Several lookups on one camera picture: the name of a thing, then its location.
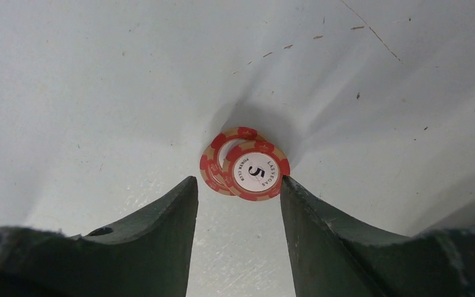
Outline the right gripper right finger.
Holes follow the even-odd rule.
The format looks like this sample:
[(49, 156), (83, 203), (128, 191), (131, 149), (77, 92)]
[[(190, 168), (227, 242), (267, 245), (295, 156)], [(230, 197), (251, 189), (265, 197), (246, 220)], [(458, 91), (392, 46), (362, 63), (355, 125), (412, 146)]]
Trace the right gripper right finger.
[(398, 235), (290, 176), (280, 202), (297, 296), (475, 296), (475, 226)]

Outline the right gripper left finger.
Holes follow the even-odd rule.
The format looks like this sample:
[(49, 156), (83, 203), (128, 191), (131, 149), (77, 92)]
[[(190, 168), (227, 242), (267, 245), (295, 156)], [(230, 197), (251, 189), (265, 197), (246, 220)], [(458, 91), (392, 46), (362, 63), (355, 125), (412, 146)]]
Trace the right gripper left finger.
[(185, 296), (198, 204), (190, 176), (85, 236), (0, 227), (0, 296)]

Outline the red poker chip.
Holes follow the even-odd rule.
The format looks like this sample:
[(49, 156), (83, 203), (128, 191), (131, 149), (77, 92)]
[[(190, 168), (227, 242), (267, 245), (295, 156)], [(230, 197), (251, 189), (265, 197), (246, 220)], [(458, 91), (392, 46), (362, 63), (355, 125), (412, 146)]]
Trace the red poker chip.
[(290, 172), (289, 160), (278, 147), (267, 141), (249, 140), (227, 153), (221, 176), (234, 195), (265, 201), (280, 194), (282, 179)]
[(226, 187), (225, 181), (217, 173), (221, 173), (224, 159), (228, 152), (238, 144), (249, 140), (266, 141), (267, 138), (257, 130), (249, 127), (233, 127), (220, 132), (201, 154), (200, 174), (205, 184), (215, 192), (234, 196)]

